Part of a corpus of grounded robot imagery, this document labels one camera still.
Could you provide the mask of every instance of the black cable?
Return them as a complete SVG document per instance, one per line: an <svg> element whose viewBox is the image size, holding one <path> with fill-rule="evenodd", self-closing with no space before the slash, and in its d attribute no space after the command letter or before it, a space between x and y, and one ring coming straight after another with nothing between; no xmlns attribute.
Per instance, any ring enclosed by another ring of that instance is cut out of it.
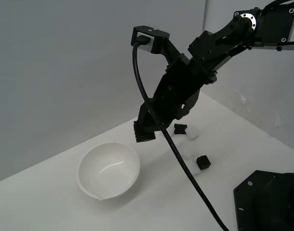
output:
<svg viewBox="0 0 294 231"><path fill-rule="evenodd" d="M159 116L157 115L156 111L153 108L152 103L149 100L149 97L145 91L145 88L143 87L142 81L141 81L141 77L139 74L139 70L138 70L138 64L137 64L137 49L138 47L142 44L141 42L141 38L140 41L136 41L134 46L133 46L133 68L134 68L134 75L136 78L136 82L138 85L138 88L141 92L141 95L146 103L146 106L150 112L150 114L152 115L154 121L156 122L157 126L160 128L160 130L162 131L163 135L165 136L169 146L171 147L173 153L175 154L178 162L180 163L181 167L183 168L185 174L187 175L187 177L189 178L189 180L191 181L191 183L193 184L194 188L196 189L196 191L198 192L198 194L201 196L202 200L204 201L205 205L208 207L208 209L210 210L211 214L213 215L214 219L217 221L217 223L219 224L219 226L222 228L222 230L224 231L229 231L227 229L227 227L224 225L224 223L221 221L221 219L219 218L219 216L217 215L215 209L212 207L210 201L208 200L208 198L206 197L206 195L204 194L204 192L201 190L200 186L198 185L198 183L196 182L194 176L191 174L191 172L189 171L189 169L187 168L186 164L184 163L179 151L177 150L177 147L175 146L174 142L172 141L169 133L167 132L164 124L161 122Z"/></svg>

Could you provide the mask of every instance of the robotic arm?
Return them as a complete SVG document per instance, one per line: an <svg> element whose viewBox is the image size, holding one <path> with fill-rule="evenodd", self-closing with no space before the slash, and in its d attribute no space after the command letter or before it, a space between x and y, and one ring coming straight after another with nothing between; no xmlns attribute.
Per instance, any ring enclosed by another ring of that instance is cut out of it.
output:
<svg viewBox="0 0 294 231"><path fill-rule="evenodd" d="M294 2L276 0L263 10L237 11L220 31L204 31L188 48L188 59L169 40L169 34L149 26L134 27L131 45L143 35L151 40L139 48L165 56L168 66L150 99L162 123L167 128L174 119L187 115L198 100L200 88L217 80L217 70L230 58L251 49L293 50L290 36L294 26ZM137 142L155 139L159 128L145 103L134 122Z"/></svg>

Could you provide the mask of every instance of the gray wall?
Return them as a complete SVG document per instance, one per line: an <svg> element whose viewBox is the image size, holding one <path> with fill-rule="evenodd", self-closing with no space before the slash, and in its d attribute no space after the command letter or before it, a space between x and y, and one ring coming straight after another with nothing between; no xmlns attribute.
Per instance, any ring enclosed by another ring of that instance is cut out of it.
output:
<svg viewBox="0 0 294 231"><path fill-rule="evenodd" d="M216 32L237 10L271 0L207 0L204 29ZM294 51L251 50L218 71L202 91L294 149Z"/></svg>
<svg viewBox="0 0 294 231"><path fill-rule="evenodd" d="M0 0L0 180L137 116L133 26L185 51L205 0ZM153 93L161 56L139 52Z"/></svg>

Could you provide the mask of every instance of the white bowl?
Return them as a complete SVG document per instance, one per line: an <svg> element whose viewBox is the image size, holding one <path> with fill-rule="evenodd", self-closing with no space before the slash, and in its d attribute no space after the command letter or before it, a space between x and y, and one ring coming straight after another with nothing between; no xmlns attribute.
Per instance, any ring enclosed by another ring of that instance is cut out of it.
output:
<svg viewBox="0 0 294 231"><path fill-rule="evenodd" d="M137 153L126 144L108 142L89 150L77 170L81 190L96 199L119 196L137 179L141 164Z"/></svg>

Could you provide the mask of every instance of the white table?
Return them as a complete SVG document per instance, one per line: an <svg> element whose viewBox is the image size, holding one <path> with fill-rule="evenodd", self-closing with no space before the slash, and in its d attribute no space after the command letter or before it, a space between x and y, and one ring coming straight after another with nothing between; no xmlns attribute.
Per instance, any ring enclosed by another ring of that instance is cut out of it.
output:
<svg viewBox="0 0 294 231"><path fill-rule="evenodd" d="M180 123L196 125L192 145L211 167L196 180L231 231L236 231L233 189L256 169L294 172L294 151L229 109L201 94ZM105 141L125 142L138 152L138 181L123 196L97 201L77 186L82 155ZM0 181L0 231L219 231L187 180L164 137L136 143L133 120Z"/></svg>

